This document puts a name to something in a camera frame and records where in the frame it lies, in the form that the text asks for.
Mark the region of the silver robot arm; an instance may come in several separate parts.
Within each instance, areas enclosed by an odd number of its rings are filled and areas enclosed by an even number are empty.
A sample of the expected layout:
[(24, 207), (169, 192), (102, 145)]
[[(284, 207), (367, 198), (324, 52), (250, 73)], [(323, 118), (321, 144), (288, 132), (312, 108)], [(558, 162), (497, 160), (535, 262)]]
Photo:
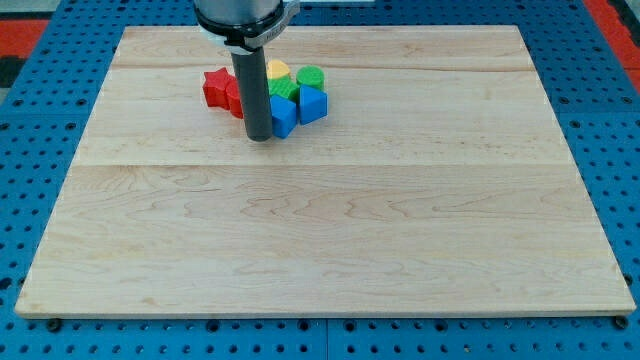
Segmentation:
[(196, 20), (214, 44), (231, 53), (247, 137), (272, 137), (264, 46), (299, 13), (298, 1), (194, 0)]

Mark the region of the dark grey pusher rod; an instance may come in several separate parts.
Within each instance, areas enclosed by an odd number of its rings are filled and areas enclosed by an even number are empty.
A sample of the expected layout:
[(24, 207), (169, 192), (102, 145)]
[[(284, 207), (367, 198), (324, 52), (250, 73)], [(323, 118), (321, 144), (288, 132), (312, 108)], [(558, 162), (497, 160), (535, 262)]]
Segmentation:
[(232, 55), (247, 137), (264, 142), (272, 137), (272, 113), (264, 49)]

